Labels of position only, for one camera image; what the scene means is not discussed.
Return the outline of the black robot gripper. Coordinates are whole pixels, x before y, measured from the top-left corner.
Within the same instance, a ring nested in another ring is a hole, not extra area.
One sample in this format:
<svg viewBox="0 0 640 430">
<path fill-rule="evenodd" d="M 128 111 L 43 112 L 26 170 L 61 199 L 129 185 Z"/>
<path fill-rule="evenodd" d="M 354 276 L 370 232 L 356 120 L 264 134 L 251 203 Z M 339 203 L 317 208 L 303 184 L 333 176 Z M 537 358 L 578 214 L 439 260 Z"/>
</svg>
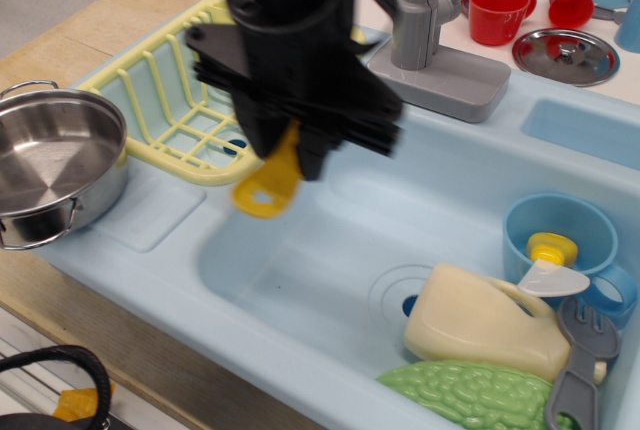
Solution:
<svg viewBox="0 0 640 430">
<path fill-rule="evenodd" d="M 395 18 L 394 0 L 374 0 Z M 187 45 L 198 78 L 232 95 L 236 119 L 256 155 L 268 158 L 289 122 L 300 123 L 298 163 L 318 180 L 343 140 L 387 155 L 402 104 L 358 57 L 354 0 L 226 0 L 232 25 L 200 24 Z"/>
</svg>

